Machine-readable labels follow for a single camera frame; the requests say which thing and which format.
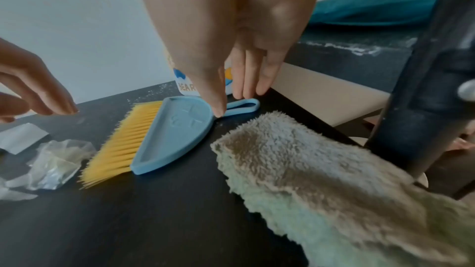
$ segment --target bristle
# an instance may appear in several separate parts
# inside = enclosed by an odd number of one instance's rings
[[[83,188],[131,171],[130,164],[161,105],[162,101],[154,101],[133,106],[109,140],[82,170],[79,182]]]

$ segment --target black pole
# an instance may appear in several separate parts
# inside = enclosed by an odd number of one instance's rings
[[[475,79],[474,39],[475,0],[437,0],[368,149],[415,178],[431,166],[475,119],[475,102],[460,96]]]

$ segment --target person's right hand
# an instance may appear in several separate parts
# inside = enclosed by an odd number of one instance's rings
[[[0,93],[0,123],[30,109],[42,115],[78,112],[68,91],[51,75],[35,54],[0,39],[0,83],[18,94]]]
[[[264,94],[304,30],[316,0],[144,0],[175,63],[217,117],[226,111],[224,61],[233,95]],[[261,70],[264,56],[267,62]]]

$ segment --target brush handle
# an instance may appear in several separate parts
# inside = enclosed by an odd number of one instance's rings
[[[240,106],[243,106],[245,104],[254,104],[253,106],[247,106],[240,108]],[[230,102],[226,106],[227,111],[224,113],[223,117],[228,117],[228,116],[233,116],[233,115],[239,115],[239,114],[246,114],[246,113],[252,113],[255,112],[259,109],[261,103],[257,99],[243,99],[243,100],[238,100],[235,102]]]

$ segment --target teal bag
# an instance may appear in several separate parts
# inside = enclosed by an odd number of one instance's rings
[[[323,0],[309,24],[391,26],[427,21],[436,0]]]

